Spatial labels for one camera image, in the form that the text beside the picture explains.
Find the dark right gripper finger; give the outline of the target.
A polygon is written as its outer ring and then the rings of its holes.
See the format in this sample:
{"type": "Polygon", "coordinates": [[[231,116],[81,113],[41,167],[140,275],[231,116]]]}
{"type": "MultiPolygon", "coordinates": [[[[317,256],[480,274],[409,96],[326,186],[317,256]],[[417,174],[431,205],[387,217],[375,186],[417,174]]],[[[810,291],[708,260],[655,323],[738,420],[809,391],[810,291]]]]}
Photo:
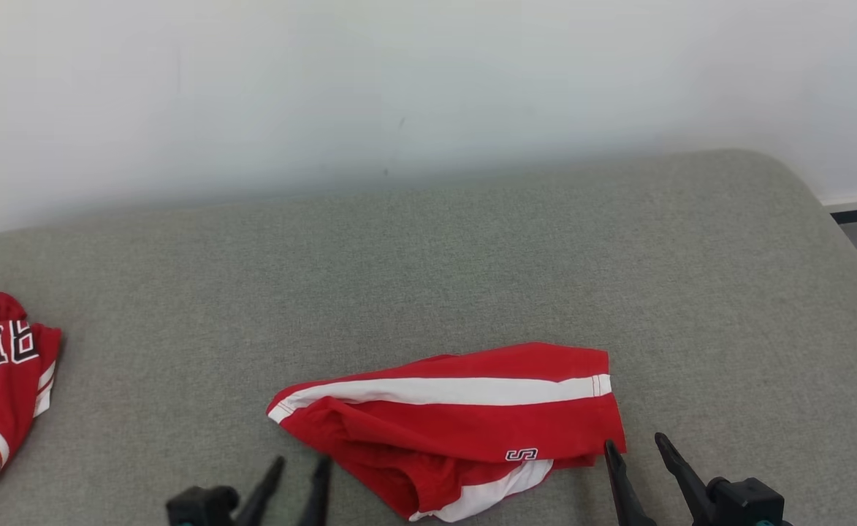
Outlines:
{"type": "Polygon", "coordinates": [[[655,526],[655,520],[647,516],[636,496],[628,478],[628,466],[612,440],[606,440],[604,443],[603,457],[619,526],[655,526]]]}
{"type": "Polygon", "coordinates": [[[715,502],[708,485],[702,482],[665,433],[655,433],[655,445],[658,447],[666,470],[676,479],[683,500],[692,516],[692,526],[713,526],[715,502]]]}

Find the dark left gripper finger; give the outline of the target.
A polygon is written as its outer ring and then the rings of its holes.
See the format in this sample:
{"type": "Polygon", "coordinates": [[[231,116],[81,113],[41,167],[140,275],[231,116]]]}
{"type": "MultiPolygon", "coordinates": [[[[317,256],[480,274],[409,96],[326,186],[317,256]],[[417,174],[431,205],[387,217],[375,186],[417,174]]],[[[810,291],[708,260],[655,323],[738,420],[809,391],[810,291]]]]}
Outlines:
{"type": "Polygon", "coordinates": [[[332,459],[322,456],[311,476],[311,492],[298,520],[298,526],[327,526],[330,506],[332,459]]]}
{"type": "Polygon", "coordinates": [[[252,490],[245,505],[239,510],[235,526],[262,526],[269,500],[278,488],[284,466],[284,457],[274,459],[260,483],[252,490]]]}

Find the red shorts white stripe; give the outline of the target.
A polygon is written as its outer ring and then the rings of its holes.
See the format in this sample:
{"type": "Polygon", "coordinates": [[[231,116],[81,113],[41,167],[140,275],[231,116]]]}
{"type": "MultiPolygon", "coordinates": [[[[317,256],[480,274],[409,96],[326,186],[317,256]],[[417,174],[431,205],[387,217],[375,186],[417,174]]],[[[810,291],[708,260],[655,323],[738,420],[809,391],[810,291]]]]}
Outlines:
{"type": "Polygon", "coordinates": [[[267,415],[409,522],[459,522],[625,451],[609,354],[531,342],[282,389],[267,415]]]}

